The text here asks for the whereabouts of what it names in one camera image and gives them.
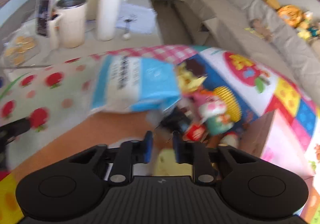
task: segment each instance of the snack bag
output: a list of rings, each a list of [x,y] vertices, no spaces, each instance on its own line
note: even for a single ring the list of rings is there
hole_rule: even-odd
[[[93,86],[91,112],[165,111],[179,99],[172,64],[142,57],[107,55]]]

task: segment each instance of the smartphone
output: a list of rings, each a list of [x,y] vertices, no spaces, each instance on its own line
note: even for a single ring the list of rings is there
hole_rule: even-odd
[[[36,2],[36,33],[48,37],[48,21],[51,20],[53,0],[37,0]]]

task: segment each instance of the sofa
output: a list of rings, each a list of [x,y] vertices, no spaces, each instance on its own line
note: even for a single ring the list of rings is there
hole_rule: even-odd
[[[194,44],[220,47],[254,59],[298,84],[320,105],[320,60],[262,0],[174,0]],[[259,18],[273,34],[269,43],[250,33]]]

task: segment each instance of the white water bottle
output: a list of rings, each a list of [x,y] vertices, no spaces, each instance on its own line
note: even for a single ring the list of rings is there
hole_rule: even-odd
[[[121,0],[99,0],[97,13],[97,39],[110,40],[115,35]]]

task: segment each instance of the metal screw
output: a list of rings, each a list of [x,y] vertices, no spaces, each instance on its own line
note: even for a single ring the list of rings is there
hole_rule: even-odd
[[[122,174],[115,174],[110,177],[110,181],[120,183],[125,181],[125,176]]]
[[[198,177],[198,180],[204,183],[209,183],[214,180],[214,177],[209,174],[203,174]]]

